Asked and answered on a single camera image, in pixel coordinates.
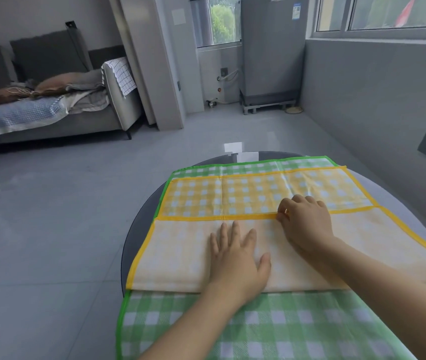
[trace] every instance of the blue checkered blanket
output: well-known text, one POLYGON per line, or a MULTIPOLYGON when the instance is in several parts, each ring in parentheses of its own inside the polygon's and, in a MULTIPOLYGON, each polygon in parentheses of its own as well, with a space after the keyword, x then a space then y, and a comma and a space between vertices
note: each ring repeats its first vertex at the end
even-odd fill
POLYGON ((63 96, 0 105, 0 135, 51 125, 68 115, 63 96))

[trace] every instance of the white checkered towel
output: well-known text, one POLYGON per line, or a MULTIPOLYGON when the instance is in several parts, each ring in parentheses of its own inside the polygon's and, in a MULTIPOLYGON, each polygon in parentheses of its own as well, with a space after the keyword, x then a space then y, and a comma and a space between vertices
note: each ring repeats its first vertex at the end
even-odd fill
POLYGON ((136 83, 133 80, 132 72, 130 71, 130 65, 125 56, 117 59, 108 60, 103 63, 101 69, 103 70, 103 82, 105 82, 105 64, 111 67, 113 74, 117 79, 118 85, 120 86, 123 96, 128 95, 132 90, 136 88, 136 83))

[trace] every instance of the window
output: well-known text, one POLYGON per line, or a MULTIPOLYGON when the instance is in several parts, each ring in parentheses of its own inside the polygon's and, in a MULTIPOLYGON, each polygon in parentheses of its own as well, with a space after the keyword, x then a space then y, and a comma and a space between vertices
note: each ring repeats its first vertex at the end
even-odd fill
POLYGON ((330 32, 341 30, 345 5, 346 0, 321 0, 318 31, 330 32))
POLYGON ((192 0, 197 48, 241 40, 240 0, 192 0))
POLYGON ((426 27, 426 0, 356 0, 352 29, 426 27))
POLYGON ((426 0, 316 0, 315 37, 426 39, 426 0))

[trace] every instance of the red flag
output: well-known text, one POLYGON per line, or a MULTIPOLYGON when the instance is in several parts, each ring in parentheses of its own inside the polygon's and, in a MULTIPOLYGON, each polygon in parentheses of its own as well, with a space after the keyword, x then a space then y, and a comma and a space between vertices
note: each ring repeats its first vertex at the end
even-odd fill
POLYGON ((398 18, 396 19, 396 23, 394 24, 395 28, 401 28, 408 22, 408 19, 410 18, 411 10, 413 9, 414 1, 416 0, 411 0, 410 2, 408 2, 408 5, 406 5, 404 10, 398 16, 398 18))

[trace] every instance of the hand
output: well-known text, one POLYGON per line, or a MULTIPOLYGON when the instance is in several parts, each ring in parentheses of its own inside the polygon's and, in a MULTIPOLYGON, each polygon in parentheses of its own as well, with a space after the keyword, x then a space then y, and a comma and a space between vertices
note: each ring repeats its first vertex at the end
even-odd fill
POLYGON ((337 240, 326 205, 311 196, 296 194, 293 199, 283 198, 276 219, 283 226, 288 241, 309 253, 337 240))
POLYGON ((252 229, 241 242, 240 228, 236 221, 228 240, 226 223, 221 225, 220 240, 210 236, 211 269, 208 286, 222 291, 238 307, 252 300, 265 288, 271 272, 271 257, 263 254, 256 267, 253 253, 256 246, 256 230, 252 229))

